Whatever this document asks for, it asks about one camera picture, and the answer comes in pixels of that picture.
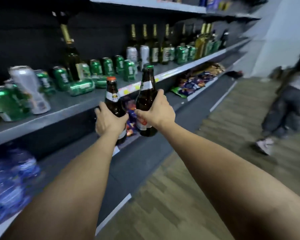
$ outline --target wooden floor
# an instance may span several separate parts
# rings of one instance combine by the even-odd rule
[[[280,142],[272,157],[255,152],[260,124],[277,84],[240,81],[203,120],[197,134],[233,151],[300,195],[300,134]],[[172,153],[96,239],[233,239],[178,155]]]

